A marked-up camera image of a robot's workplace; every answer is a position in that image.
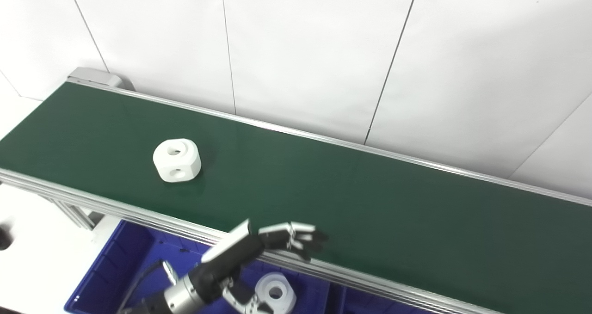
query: wall panel seam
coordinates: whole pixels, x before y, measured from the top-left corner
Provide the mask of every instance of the wall panel seam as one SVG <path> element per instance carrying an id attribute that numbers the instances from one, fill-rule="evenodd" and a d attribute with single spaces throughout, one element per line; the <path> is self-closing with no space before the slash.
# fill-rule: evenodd
<path id="1" fill-rule="evenodd" d="M 84 26 L 86 27 L 86 30 L 88 31 L 88 34 L 91 36 L 92 43 L 95 45 L 95 49 L 97 49 L 97 53 L 99 54 L 99 57 L 101 57 L 101 61 L 103 62 L 103 65 L 105 66 L 105 70 L 107 70 L 107 72 L 111 73 L 109 71 L 109 67 L 107 66 L 107 63 L 105 62 L 105 59 L 103 58 L 103 54 L 101 54 L 101 51 L 99 50 L 99 46 L 97 45 L 97 42 L 95 41 L 95 36 L 93 36 L 93 33 L 91 32 L 91 28 L 88 26 L 88 23 L 86 22 L 86 18 L 84 18 L 84 15 L 82 14 L 82 10 L 80 9 L 80 6 L 78 5 L 78 1 L 74 0 L 74 4 L 76 5 L 76 9 L 78 9 L 78 13 L 80 13 L 80 17 L 82 18 L 82 22 L 84 23 Z"/>
<path id="2" fill-rule="evenodd" d="M 571 111 L 569 114 L 567 114 L 567 116 L 566 116 L 566 117 L 563 119 L 563 121 L 562 121 L 562 122 L 560 122 L 560 124 L 558 124 L 558 126 L 556 126 L 556 127 L 555 127 L 555 128 L 552 130 L 552 131 L 551 131 L 551 133 L 550 133 L 549 135 L 547 135 L 547 137 L 545 137 L 545 139 L 543 139 L 543 141 L 542 141 L 542 142 L 541 142 L 539 145 L 537 145 L 537 147 L 536 147 L 535 149 L 533 149 L 533 150 L 532 150 L 532 152 L 531 152 L 531 153 L 530 153 L 530 154 L 529 154 L 529 155 L 528 155 L 528 156 L 527 156 L 527 157 L 526 157 L 526 158 L 525 158 L 525 159 L 524 159 L 524 160 L 523 160 L 523 161 L 520 163 L 520 165 L 518 165 L 518 167 L 516 167 L 516 169 L 514 169 L 514 171 L 513 171 L 512 173 L 510 173 L 510 175 L 509 175 L 507 178 L 508 178 L 508 179 L 511 179 L 511 178 L 514 176 L 514 174 L 515 174 L 516 172 L 518 172 L 518 170 L 520 169 L 520 167 L 522 167 L 522 165 L 526 164 L 526 162 L 527 162 L 527 161 L 528 161 L 528 160 L 529 160 L 529 159 L 530 159 L 530 158 L 533 156 L 533 154 L 535 154 L 535 152 L 536 152 L 536 151 L 537 151 L 537 150 L 538 150 L 538 149 L 539 149 L 539 148 L 540 148 L 540 147 L 541 147 L 543 144 L 545 144 L 545 142 L 546 142 L 546 141 L 548 141 L 548 140 L 549 140 L 549 138 L 550 138 L 550 137 L 551 137 L 551 136 L 552 136 L 552 135 L 553 135 L 553 134 L 554 134 L 554 133 L 555 133 L 555 132 L 556 132 L 556 131 L 557 131 L 557 130 L 558 130 L 558 129 L 559 129 L 559 128 L 560 128 L 560 127 L 561 127 L 561 126 L 562 126 L 562 125 L 563 125 L 563 124 L 566 122 L 566 121 L 567 121 L 567 119 L 568 119 L 568 118 L 570 118 L 570 117 L 571 117 L 571 116 L 572 116 L 572 115 L 575 113 L 575 111 L 577 111 L 577 110 L 578 110 L 578 108 L 580 108 L 580 107 L 581 107 L 581 106 L 582 106 L 582 105 L 585 103 L 585 101 L 586 101 L 586 100 L 588 100 L 588 99 L 590 98 L 590 96 L 591 96 L 591 95 L 592 95 L 592 92 L 590 92 L 590 93 L 588 94 L 588 96 L 587 96 L 587 97 L 585 97 L 585 98 L 584 98 L 584 99 L 581 101 L 581 103 L 579 103 L 579 104 L 578 104 L 578 105 L 577 105 L 577 106 L 576 106 L 576 107 L 575 107 L 575 108 L 574 108 L 574 109 L 573 109 L 573 110 L 572 110 L 572 111 Z"/>
<path id="3" fill-rule="evenodd" d="M 399 35 L 399 39 L 397 40 L 397 46 L 395 46 L 395 51 L 393 52 L 393 58 L 391 59 L 391 63 L 388 66 L 387 76 L 384 78 L 384 82 L 382 83 L 382 89 L 380 90 L 380 94 L 378 95 L 378 101 L 376 102 L 376 108 L 374 108 L 374 113 L 372 114 L 372 119 L 370 120 L 370 125 L 368 126 L 368 131 L 366 132 L 366 138 L 364 138 L 364 145 L 368 141 L 368 136 L 370 135 L 370 130 L 372 130 L 372 124 L 374 124 L 374 118 L 376 117 L 376 111 L 378 111 L 378 106 L 380 105 L 380 101 L 382 99 L 382 94 L 384 93 L 384 88 L 387 86 L 387 81 L 389 80 L 389 74 L 391 74 L 391 68 L 393 67 L 393 63 L 395 61 L 395 56 L 397 55 L 397 51 L 399 49 L 399 45 L 401 44 L 401 39 L 403 37 L 403 32 L 405 32 L 405 27 L 407 25 L 407 21 L 409 20 L 409 15 L 411 14 L 411 10 L 413 8 L 413 3 L 415 0 L 411 0 L 409 4 L 409 10 L 407 11 L 407 16 L 405 17 L 405 21 L 401 28 L 401 34 Z"/>

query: robotic arm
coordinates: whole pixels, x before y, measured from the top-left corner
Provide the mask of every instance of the robotic arm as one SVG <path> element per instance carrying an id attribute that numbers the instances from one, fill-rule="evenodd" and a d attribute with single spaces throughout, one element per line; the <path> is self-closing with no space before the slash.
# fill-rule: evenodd
<path id="1" fill-rule="evenodd" d="M 253 261 L 265 249 L 285 249 L 309 261 L 308 252 L 321 251 L 326 240 L 327 236 L 315 226 L 295 222 L 267 226 L 254 234 L 247 219 L 206 251 L 201 264 L 183 278 L 118 314 L 194 314 L 221 296 L 239 312 L 273 314 L 252 289 L 239 281 L 241 265 Z"/>

